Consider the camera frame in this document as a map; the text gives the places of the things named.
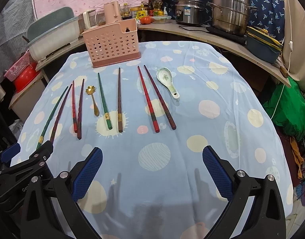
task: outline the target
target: golden spoon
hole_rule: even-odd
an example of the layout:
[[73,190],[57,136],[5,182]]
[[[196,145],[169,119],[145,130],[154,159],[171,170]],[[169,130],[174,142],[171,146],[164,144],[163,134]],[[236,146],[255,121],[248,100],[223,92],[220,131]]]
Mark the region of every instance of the golden spoon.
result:
[[97,107],[97,105],[96,105],[96,102],[95,102],[95,99],[94,99],[94,95],[93,95],[93,93],[94,93],[95,91],[96,91],[95,86],[88,86],[88,88],[86,89],[86,93],[87,93],[88,95],[91,95],[91,96],[92,96],[92,99],[93,99],[94,114],[95,114],[96,116],[99,116],[99,109],[98,109],[98,107]]

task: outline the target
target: tomato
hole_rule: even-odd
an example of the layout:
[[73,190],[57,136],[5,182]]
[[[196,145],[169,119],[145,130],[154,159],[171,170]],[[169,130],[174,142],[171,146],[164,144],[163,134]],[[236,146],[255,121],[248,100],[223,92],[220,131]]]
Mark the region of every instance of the tomato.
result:
[[141,24],[150,24],[152,23],[152,18],[151,16],[145,16],[140,18],[140,23]]

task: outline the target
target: stainless steel pot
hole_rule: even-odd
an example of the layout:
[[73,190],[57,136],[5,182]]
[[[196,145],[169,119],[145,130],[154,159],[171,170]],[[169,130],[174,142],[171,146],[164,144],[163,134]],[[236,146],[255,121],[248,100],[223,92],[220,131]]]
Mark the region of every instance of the stainless steel pot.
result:
[[250,0],[212,0],[213,27],[237,36],[244,36],[248,17],[257,7],[249,5]]
[[199,0],[178,0],[176,22],[184,25],[199,25],[203,22],[204,4]]

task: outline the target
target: ceramic spoon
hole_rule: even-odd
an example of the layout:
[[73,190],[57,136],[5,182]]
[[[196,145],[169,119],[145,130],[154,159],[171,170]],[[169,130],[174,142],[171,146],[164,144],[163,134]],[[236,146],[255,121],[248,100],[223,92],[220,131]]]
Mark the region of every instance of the ceramic spoon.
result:
[[94,95],[93,93],[96,91],[96,88],[95,86],[88,86],[88,88],[86,89],[86,93],[88,95],[91,95],[92,96],[92,99],[93,99],[93,104],[94,104],[94,114],[95,116],[99,116],[99,110],[98,110],[98,107],[96,105],[96,102],[95,102],[95,99],[94,99]]
[[173,86],[172,82],[172,74],[171,71],[166,68],[162,67],[157,70],[157,79],[161,82],[164,86],[166,86],[171,93],[172,97],[175,99],[179,98],[179,93],[177,92],[176,88]]

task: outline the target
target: green chopstick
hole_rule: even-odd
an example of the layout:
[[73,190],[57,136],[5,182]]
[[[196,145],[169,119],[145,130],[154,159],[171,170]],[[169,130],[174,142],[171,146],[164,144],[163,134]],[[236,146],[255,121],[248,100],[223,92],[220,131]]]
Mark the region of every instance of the green chopstick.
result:
[[104,108],[104,112],[105,112],[105,119],[106,119],[106,122],[107,122],[108,129],[112,129],[113,126],[112,126],[112,122],[111,122],[110,117],[109,117],[109,112],[108,112],[108,108],[107,108],[107,104],[106,104],[106,100],[105,100],[105,96],[104,96],[103,87],[101,86],[99,73],[97,73],[97,74],[98,74],[98,82],[99,82],[101,101],[103,102],[103,108]]
[[48,128],[48,126],[49,126],[49,124],[50,124],[54,114],[55,114],[57,106],[59,105],[59,103],[60,103],[61,99],[63,98],[63,96],[64,96],[64,94],[65,94],[67,89],[68,89],[68,86],[65,88],[65,90],[63,91],[61,97],[58,99],[57,103],[55,104],[54,109],[52,110],[52,112],[51,112],[51,114],[50,114],[50,116],[49,116],[49,118],[48,118],[48,120],[47,120],[47,122],[46,122],[46,124],[44,126],[44,129],[42,131],[40,139],[38,140],[36,149],[38,149],[42,145],[43,139],[44,139],[44,136],[45,136],[45,133],[46,133],[46,130],[47,130],[47,128]]

